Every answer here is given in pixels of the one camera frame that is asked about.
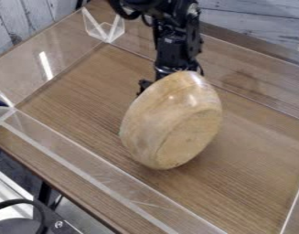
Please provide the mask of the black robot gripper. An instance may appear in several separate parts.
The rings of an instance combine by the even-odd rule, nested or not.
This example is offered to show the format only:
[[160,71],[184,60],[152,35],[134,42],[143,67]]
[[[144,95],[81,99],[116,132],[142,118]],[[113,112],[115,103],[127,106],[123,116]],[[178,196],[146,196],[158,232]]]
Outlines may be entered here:
[[158,80],[164,78],[167,75],[174,74],[178,71],[195,71],[200,75],[204,75],[204,70],[198,62],[194,62],[192,65],[188,66],[187,68],[168,68],[168,67],[155,66],[154,69],[155,69],[155,80],[142,79],[138,82],[139,92],[136,93],[136,96],[139,96],[143,93],[143,91],[150,87],[150,85],[152,83],[155,83]]

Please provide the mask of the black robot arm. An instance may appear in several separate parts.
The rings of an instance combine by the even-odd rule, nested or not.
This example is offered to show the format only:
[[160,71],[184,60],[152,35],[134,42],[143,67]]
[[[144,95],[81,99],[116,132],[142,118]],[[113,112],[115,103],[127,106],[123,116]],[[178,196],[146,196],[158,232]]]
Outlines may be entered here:
[[152,28],[156,59],[155,80],[183,71],[199,71],[204,75],[196,56],[204,40],[200,36],[196,0],[107,0],[115,13],[125,20],[139,17]]

